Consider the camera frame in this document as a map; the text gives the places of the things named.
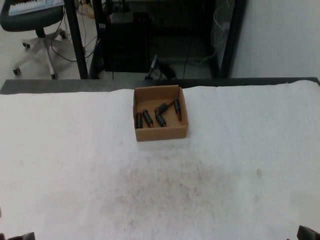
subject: black connector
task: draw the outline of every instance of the black connector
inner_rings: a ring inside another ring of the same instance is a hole
[[[147,109],[144,109],[144,110],[142,111],[142,115],[143,115],[143,117],[144,117],[144,120],[145,120],[146,123],[148,124],[148,126],[149,126],[150,128],[154,128],[154,121],[152,120],[152,118],[151,118],[151,116],[150,116],[150,114],[149,114],[149,112],[148,112]]]
[[[159,63],[159,69],[167,79],[171,80],[176,78],[176,72],[170,65],[166,63]]]
[[[155,114],[163,114],[165,111],[168,110],[169,107],[171,107],[174,104],[174,102],[170,102],[169,104],[162,103],[160,106],[157,106],[154,110]]]
[[[135,116],[135,129],[142,129],[143,128],[143,121],[142,121],[142,113],[138,112]]]
[[[181,121],[182,120],[182,116],[181,116],[181,105],[180,105],[179,99],[175,98],[173,100],[173,104],[174,104],[174,109],[175,109],[175,112],[176,112],[176,114],[178,116],[178,119],[179,119],[179,121]]]
[[[160,126],[162,128],[166,128],[167,127],[166,120],[161,116],[161,114],[157,113],[155,115],[155,119],[157,120],[157,122],[160,124]]]

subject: office chair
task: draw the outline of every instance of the office chair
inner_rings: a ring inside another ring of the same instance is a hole
[[[44,28],[58,23],[63,19],[64,7],[57,6],[22,15],[9,16],[9,8],[12,3],[14,3],[13,0],[5,0],[3,4],[0,14],[0,24],[2,28],[7,32],[25,32],[35,30],[37,35],[36,38],[22,40],[22,44],[26,49],[21,59],[13,65],[13,73],[15,75],[20,75],[21,71],[19,67],[31,59],[37,52],[43,50],[49,66],[51,78],[57,79],[58,74],[52,66],[49,48],[52,44],[55,48],[66,49],[70,47],[70,44],[55,39],[59,35],[63,39],[67,37],[66,32],[61,28],[59,28],[58,31],[47,35],[45,34]]]

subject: black cylindrical object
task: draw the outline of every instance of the black cylindrical object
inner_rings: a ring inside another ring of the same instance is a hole
[[[161,114],[159,114],[159,113],[156,114],[155,119],[160,124],[161,127],[163,127],[163,128],[167,127],[166,120],[161,116]]]
[[[182,117],[181,117],[181,105],[180,105],[180,101],[178,98],[175,98],[173,100],[173,105],[174,105],[174,109],[175,109],[175,112],[178,116],[178,119],[179,121],[181,121]]]
[[[165,111],[167,111],[169,108],[168,104],[163,103],[160,106],[157,106],[156,109],[154,110],[154,112],[156,114],[163,114]]]
[[[142,123],[142,113],[138,112],[135,116],[135,128],[136,129],[142,129],[143,128],[143,123]]]
[[[154,128],[154,121],[152,120],[152,118],[151,118],[151,116],[150,116],[150,114],[149,114],[149,112],[148,112],[147,109],[144,109],[144,110],[142,111],[142,116],[144,117],[144,120],[146,121],[146,123],[148,124],[148,126],[149,126],[150,128]]]

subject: white wall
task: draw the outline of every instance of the white wall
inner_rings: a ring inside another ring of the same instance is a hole
[[[248,0],[232,77],[320,79],[320,1]]]

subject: keyboard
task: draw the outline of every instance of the keyboard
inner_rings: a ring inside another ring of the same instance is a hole
[[[10,5],[9,16],[28,14],[45,9],[63,6],[64,4],[64,0],[30,0],[20,2]]]

